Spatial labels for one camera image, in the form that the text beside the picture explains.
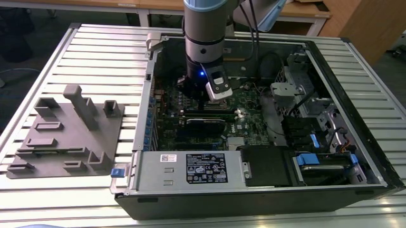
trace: motherboard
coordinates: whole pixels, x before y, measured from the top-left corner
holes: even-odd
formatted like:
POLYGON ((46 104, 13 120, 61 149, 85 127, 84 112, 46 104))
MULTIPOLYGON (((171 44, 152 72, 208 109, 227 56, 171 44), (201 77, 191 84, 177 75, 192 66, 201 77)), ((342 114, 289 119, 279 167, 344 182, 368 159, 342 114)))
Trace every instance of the motherboard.
POLYGON ((176 87, 157 86, 155 98, 160 151, 235 150, 232 142, 269 145, 253 87, 237 89, 223 101, 200 104, 176 87))

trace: blue latch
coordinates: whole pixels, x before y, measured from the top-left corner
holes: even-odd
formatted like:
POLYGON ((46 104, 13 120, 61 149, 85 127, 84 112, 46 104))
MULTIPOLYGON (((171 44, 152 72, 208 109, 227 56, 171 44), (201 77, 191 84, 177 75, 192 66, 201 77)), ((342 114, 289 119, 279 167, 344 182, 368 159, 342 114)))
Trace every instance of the blue latch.
POLYGON ((318 156, 314 153, 302 153, 296 161, 299 165, 319 165, 318 156))
POLYGON ((124 178, 125 169, 112 168, 112 172, 109 174, 112 178, 124 178))
POLYGON ((355 165, 358 163, 358 158, 356 158, 355 154, 351 154, 351 162, 352 162, 352 165, 355 165))

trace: metal bracket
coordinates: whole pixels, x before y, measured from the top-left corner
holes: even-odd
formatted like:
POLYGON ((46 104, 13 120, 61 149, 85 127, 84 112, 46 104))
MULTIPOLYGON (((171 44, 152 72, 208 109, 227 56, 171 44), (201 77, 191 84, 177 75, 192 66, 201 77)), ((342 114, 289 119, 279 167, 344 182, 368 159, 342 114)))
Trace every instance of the metal bracket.
POLYGON ((149 32, 147 35, 147 50, 155 51, 160 47, 161 42, 161 33, 160 32, 149 32))

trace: green circuit board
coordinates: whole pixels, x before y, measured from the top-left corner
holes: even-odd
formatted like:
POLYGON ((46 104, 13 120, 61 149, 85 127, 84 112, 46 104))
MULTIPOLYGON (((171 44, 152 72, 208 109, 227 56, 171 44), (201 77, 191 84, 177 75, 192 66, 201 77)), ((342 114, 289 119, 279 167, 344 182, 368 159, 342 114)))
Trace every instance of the green circuit board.
POLYGON ((227 138, 243 137, 245 144, 268 145, 267 127, 260 113, 259 93, 253 88, 239 89, 233 96, 221 102, 204 104, 204 110, 233 111, 235 114, 196 115, 192 118, 221 119, 225 129, 220 137, 179 137, 177 130, 187 119, 181 110, 197 110, 197 102, 188 99, 175 87, 155 91, 159 104, 156 128, 159 134, 159 150, 227 150, 227 138))

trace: wooden table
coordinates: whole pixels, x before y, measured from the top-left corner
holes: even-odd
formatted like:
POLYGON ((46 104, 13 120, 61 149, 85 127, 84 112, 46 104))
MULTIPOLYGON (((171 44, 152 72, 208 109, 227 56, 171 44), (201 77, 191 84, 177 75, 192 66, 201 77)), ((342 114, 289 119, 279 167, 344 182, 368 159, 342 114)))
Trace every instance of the wooden table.
MULTIPOLYGON (((148 27, 151 14, 183 15, 183 0, 139 0, 137 8, 140 25, 148 27)), ((330 17, 331 13, 319 11, 312 3, 292 2, 285 4, 277 21, 311 23, 307 36, 316 36, 330 17)))
MULTIPOLYGON (((137 13, 140 26, 151 25, 151 14, 183 15, 183 0, 0 0, 0 6, 49 10, 78 10, 137 13)), ((308 36, 316 36, 330 12, 318 10, 312 3, 288 3, 277 21, 311 23, 308 36)))

